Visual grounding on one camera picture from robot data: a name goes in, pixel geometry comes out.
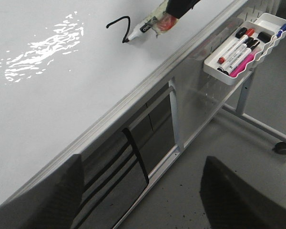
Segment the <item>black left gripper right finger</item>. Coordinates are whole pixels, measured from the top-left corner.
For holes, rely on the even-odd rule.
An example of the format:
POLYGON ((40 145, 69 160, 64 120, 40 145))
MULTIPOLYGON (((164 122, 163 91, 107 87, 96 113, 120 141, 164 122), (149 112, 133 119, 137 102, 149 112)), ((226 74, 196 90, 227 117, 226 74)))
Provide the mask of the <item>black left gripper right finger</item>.
POLYGON ((200 197, 213 229, 286 229, 286 209, 215 156, 206 158, 200 197))

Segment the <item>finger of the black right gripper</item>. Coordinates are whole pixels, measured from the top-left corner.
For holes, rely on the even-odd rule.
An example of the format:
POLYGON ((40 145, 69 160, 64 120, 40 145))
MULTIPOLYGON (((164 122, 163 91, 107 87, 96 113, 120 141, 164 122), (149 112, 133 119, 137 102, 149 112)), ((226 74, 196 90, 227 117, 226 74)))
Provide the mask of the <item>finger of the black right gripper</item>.
POLYGON ((173 17, 180 19, 200 0, 168 0, 166 12, 173 17))

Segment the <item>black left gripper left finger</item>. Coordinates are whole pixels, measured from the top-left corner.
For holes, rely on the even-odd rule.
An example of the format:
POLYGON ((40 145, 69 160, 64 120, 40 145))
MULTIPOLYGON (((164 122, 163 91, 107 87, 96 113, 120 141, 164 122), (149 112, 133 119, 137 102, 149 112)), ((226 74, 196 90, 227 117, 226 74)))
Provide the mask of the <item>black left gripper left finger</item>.
POLYGON ((0 229, 69 229, 83 186, 82 158, 73 155, 32 189, 0 206, 0 229))

